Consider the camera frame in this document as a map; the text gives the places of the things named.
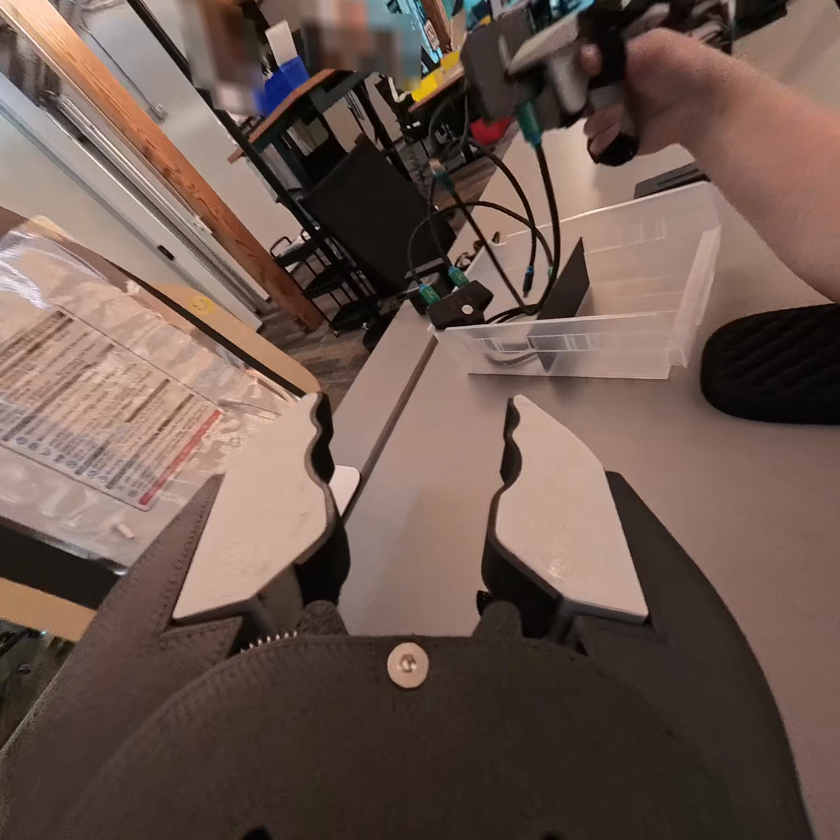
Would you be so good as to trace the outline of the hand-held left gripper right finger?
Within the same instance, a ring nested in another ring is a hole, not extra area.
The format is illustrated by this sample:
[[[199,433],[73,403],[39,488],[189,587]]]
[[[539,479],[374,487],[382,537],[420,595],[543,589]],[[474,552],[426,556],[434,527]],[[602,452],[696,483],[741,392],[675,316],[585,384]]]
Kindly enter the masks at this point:
[[[480,564],[491,602],[513,606],[530,639],[562,640],[583,618],[644,627],[649,607],[599,458],[524,395],[508,399],[502,439]]]

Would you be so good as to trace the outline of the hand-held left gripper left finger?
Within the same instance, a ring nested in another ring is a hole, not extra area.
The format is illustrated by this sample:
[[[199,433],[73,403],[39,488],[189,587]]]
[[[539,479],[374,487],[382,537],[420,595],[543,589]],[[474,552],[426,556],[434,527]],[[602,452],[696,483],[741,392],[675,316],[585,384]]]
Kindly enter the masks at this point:
[[[311,393],[262,427],[227,462],[175,601],[175,623],[249,616],[279,624],[270,601],[298,583],[340,524],[330,487],[329,399]]]

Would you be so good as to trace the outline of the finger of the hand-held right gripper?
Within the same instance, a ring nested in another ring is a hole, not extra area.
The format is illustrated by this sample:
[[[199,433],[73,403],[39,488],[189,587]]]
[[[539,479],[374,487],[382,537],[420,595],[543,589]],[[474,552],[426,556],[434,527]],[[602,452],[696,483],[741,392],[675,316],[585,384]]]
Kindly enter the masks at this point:
[[[522,74],[569,53],[581,34],[580,13],[573,12],[525,40],[507,62],[507,74]]]

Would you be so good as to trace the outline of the black hdmi switch box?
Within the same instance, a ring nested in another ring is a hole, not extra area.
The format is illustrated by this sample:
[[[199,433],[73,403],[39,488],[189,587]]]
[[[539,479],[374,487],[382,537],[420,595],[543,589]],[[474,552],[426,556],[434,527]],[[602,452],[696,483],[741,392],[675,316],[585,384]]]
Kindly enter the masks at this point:
[[[512,118],[521,105],[538,96],[533,79],[510,78],[507,70],[509,59],[532,35],[532,21],[523,7],[467,35],[460,62],[470,99],[486,121]]]

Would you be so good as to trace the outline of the clear plastic bin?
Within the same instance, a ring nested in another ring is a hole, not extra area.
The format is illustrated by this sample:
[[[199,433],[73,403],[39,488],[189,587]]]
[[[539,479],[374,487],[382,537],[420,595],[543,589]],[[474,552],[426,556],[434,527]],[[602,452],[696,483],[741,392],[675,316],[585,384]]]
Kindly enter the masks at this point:
[[[571,315],[429,331],[470,375],[665,381],[687,367],[706,313],[716,195],[696,182],[561,220],[560,281],[588,281]]]

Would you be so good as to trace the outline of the person's right forearm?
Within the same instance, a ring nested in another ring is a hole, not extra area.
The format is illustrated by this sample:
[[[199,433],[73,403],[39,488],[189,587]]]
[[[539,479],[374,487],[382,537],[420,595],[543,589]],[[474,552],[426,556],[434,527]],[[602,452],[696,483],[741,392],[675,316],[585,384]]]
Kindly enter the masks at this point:
[[[684,146],[780,261],[838,302],[838,114],[740,59],[692,53]]]

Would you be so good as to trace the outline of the person's right hand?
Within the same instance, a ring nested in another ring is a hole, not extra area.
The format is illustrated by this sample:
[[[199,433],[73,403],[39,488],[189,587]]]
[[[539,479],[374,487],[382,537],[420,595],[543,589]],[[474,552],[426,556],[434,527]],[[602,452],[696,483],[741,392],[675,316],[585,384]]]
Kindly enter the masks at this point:
[[[681,144],[727,55],[675,31],[656,28],[626,43],[623,104],[593,111],[584,123],[588,150],[604,163],[606,148],[634,126],[641,155]]]

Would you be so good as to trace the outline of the white sign stand base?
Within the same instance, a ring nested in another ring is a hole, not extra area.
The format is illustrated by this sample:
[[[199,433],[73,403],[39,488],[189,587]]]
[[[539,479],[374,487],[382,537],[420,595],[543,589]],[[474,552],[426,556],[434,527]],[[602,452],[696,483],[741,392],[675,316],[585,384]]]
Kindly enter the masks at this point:
[[[334,467],[329,488],[339,516],[343,517],[345,515],[360,483],[361,473],[357,468],[345,465]]]

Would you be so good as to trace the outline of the black table outlet panel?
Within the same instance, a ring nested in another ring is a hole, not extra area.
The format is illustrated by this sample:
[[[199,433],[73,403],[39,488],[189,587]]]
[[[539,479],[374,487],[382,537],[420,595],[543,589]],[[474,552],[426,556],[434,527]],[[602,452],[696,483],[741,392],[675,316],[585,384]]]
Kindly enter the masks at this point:
[[[634,188],[633,199],[639,200],[695,183],[709,181],[707,173],[702,171],[696,163],[684,164],[638,182]]]

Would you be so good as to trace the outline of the wooden sign board with smiley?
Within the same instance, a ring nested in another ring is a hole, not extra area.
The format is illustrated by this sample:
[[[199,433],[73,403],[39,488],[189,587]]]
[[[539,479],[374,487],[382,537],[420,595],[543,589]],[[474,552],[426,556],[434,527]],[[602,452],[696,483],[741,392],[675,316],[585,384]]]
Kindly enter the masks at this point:
[[[294,394],[322,393],[316,377],[211,298],[177,284],[137,283],[218,347]]]

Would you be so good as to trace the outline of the black adapter box with button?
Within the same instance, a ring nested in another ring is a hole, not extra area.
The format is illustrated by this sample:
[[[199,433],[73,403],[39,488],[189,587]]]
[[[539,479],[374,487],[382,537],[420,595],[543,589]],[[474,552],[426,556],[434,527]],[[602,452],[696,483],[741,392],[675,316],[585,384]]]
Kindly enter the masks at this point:
[[[477,280],[443,259],[409,269],[406,299],[416,314],[438,332],[487,322],[486,312],[494,294]]]

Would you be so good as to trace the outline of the black office chair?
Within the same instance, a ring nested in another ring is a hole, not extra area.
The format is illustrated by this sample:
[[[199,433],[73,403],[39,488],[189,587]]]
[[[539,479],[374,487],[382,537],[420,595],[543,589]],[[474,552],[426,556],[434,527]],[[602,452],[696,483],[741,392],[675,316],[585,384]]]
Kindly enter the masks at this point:
[[[427,199],[364,135],[302,204],[382,298],[404,291],[411,282],[406,254],[418,225],[423,228],[413,241],[415,267],[438,257],[427,223]]]

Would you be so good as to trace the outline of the black utility cart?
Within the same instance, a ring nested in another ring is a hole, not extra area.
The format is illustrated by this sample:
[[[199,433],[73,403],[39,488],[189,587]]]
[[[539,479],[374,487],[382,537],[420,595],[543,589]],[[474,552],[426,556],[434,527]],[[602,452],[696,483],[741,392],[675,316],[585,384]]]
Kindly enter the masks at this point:
[[[370,296],[347,259],[325,255],[304,234],[294,239],[278,238],[269,253],[279,267],[290,273],[336,336],[367,328]]]

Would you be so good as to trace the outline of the blue storage bin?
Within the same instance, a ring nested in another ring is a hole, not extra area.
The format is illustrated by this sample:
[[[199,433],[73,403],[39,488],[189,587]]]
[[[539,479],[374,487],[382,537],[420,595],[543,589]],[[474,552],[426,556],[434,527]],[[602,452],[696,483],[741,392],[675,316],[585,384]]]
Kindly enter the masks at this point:
[[[270,115],[294,90],[304,85],[310,76],[300,56],[284,62],[267,79],[257,95],[258,115]]]

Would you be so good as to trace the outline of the wood-top black frame desk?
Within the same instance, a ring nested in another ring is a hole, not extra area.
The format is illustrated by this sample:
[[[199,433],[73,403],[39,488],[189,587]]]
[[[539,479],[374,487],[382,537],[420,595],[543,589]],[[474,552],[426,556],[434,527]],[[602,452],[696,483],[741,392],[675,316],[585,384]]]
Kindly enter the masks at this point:
[[[411,175],[399,154],[400,146],[388,133],[376,109],[367,79],[370,75],[345,70],[321,70],[305,80],[262,119],[247,119],[242,127],[232,122],[231,139],[236,149],[228,156],[230,164],[245,159],[267,185],[276,202],[294,216],[307,235],[300,246],[293,246],[290,257],[277,256],[282,268],[292,262],[315,257],[322,272],[315,275],[304,295],[312,303],[323,296],[334,298],[341,291],[345,304],[331,316],[324,316],[335,335],[364,329],[372,313],[372,292],[360,285],[361,272],[352,268],[340,244],[319,232],[317,220],[304,205],[311,189],[342,162],[348,152],[331,129],[325,114],[338,102],[345,102],[365,134],[369,124],[371,141],[378,144],[385,158],[406,179]]]

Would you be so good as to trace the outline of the wooden post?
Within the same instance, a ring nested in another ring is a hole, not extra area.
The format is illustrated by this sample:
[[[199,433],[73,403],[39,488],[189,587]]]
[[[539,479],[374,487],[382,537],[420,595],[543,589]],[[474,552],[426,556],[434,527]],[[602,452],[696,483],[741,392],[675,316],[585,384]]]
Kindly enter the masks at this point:
[[[1,7],[2,16],[100,111],[299,330],[313,333],[319,329],[324,322],[320,310],[304,297],[289,273],[278,266],[59,11],[47,1],[9,1]]]

